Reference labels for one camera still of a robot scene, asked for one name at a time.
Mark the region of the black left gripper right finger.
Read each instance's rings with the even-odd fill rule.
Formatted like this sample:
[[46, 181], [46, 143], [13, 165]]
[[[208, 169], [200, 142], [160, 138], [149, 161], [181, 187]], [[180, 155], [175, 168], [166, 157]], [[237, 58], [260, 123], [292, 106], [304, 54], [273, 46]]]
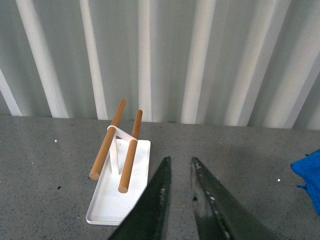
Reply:
[[197, 158], [190, 163], [192, 205], [201, 240], [276, 240]]

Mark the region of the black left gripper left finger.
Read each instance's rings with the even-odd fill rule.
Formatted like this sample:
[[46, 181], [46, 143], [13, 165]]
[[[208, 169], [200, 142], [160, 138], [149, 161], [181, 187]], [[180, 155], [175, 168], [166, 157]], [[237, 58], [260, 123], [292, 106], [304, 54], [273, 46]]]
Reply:
[[165, 240], [172, 182], [171, 158], [164, 157], [136, 205], [110, 240]]

